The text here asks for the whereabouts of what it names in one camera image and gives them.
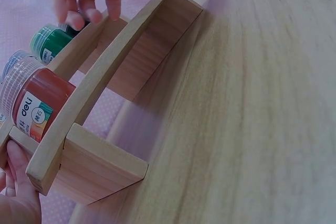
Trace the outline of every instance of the light wood surface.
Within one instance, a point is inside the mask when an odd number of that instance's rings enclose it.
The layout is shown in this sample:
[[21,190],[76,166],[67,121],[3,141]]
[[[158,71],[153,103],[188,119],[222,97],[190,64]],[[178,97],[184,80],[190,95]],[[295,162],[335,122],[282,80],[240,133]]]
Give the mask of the light wood surface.
[[[164,0],[107,88],[132,101],[201,11],[192,0]],[[108,21],[97,48],[80,67],[81,72],[87,73],[126,24],[123,19]]]
[[150,0],[103,52],[69,97],[38,145],[26,169],[35,188],[47,195],[59,171],[64,140],[73,123],[82,124],[163,0]]
[[57,174],[60,192],[88,205],[128,187],[146,174],[148,164],[74,124],[65,140]]
[[336,0],[204,0],[112,141],[144,181],[70,223],[334,223]]

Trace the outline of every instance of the jar lid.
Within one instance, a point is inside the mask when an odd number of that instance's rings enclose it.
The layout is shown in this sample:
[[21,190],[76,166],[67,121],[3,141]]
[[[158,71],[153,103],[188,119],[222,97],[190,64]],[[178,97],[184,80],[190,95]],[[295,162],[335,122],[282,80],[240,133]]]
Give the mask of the jar lid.
[[26,57],[18,61],[3,80],[0,90],[0,111],[13,119],[12,111],[16,98],[26,81],[38,69],[46,68],[33,57]]
[[38,31],[30,41],[30,49],[36,55],[41,57],[42,46],[44,42],[47,40],[49,35],[58,27],[47,24],[40,31]]
[[2,80],[1,82],[5,79],[6,75],[8,74],[8,72],[10,71],[10,69],[21,59],[25,58],[25,57],[34,57],[33,54],[31,54],[30,52],[26,52],[23,50],[18,50],[15,53],[13,53],[13,55],[10,57],[10,59],[8,60],[8,62],[5,65],[4,71],[2,73]]

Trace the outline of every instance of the green paint jar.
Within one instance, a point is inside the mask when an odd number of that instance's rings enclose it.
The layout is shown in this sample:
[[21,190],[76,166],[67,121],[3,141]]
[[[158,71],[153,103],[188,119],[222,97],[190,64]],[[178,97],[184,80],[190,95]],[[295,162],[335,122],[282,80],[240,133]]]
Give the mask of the green paint jar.
[[71,40],[64,31],[48,24],[31,39],[30,49],[43,63],[48,64]]
[[[85,20],[85,24],[84,24],[83,29],[84,29],[87,25],[89,25],[89,24],[90,24],[90,22]],[[83,29],[82,29],[82,30],[76,31],[76,30],[74,30],[70,25],[68,25],[68,24],[61,24],[61,23],[58,24],[58,28],[60,28],[62,31],[64,31],[64,32],[65,32],[67,35],[69,35],[71,38],[74,38],[77,34],[79,34],[80,31],[83,30]]]

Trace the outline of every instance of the pink tablecloth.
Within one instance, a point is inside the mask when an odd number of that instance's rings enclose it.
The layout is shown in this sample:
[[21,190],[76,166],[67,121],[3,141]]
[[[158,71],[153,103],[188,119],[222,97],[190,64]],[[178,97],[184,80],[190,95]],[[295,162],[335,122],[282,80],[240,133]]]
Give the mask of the pink tablecloth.
[[[122,13],[132,18],[149,0],[123,0]],[[104,10],[104,0],[97,0]],[[47,23],[57,24],[50,0],[0,0],[0,69],[17,49],[29,51],[33,34]],[[78,84],[83,75],[76,73],[71,82]],[[85,122],[90,131],[106,137],[124,100],[110,90],[105,90]],[[75,203],[51,190],[41,196],[43,223],[68,223]]]

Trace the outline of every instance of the wooden shelf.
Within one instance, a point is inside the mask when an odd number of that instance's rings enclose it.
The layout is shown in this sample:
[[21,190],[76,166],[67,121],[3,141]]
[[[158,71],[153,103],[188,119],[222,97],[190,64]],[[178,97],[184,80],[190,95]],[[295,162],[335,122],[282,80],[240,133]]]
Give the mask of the wooden shelf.
[[107,87],[132,101],[200,15],[192,0],[150,0],[132,19],[89,24],[48,65],[69,80],[85,74],[40,144],[9,119],[0,134],[0,165],[14,139],[30,158],[26,174],[47,195],[51,186],[87,205],[145,177],[148,164],[85,130],[81,125]]

